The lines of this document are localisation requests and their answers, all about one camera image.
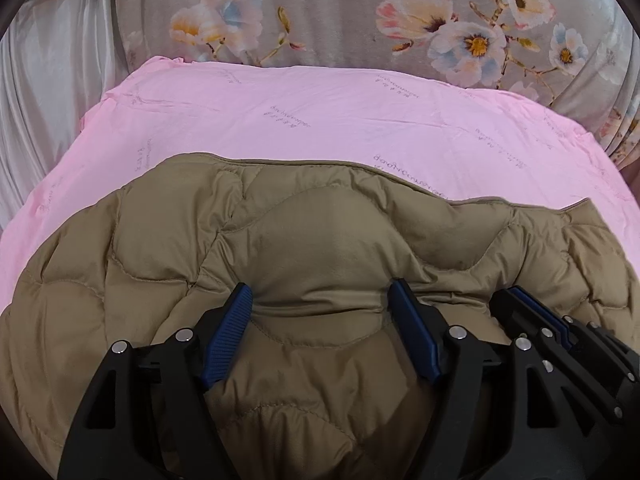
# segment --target quilted fabric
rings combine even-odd
[[[355,164],[179,155],[74,215],[30,260],[0,317],[0,402],[55,474],[110,344],[163,342],[242,281],[252,322],[207,394],[241,477],[399,478],[434,392],[386,310],[395,276],[485,340],[508,343],[487,303],[517,284],[640,347],[638,280],[589,201],[447,202]]]

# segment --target olive puffer blanket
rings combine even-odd
[[[207,403],[242,478],[401,478],[434,409],[386,309],[393,277],[508,344],[488,301],[521,285],[640,348],[640,288],[590,201],[448,202],[337,162],[174,156],[71,217],[0,317],[0,404],[54,476],[109,346],[165,341],[237,282],[254,314]]]

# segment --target white curtain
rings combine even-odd
[[[0,233],[127,75],[112,0],[27,1],[0,41]]]

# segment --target pink bed sheet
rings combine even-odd
[[[526,98],[382,70],[156,57],[87,113],[0,238],[0,311],[67,218],[189,152],[359,162],[450,200],[563,208],[590,197],[640,269],[640,209],[622,177],[591,134]]]

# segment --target floral curtain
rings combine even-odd
[[[151,56],[381,68],[503,89],[640,158],[638,37],[615,0],[116,0],[131,70]]]

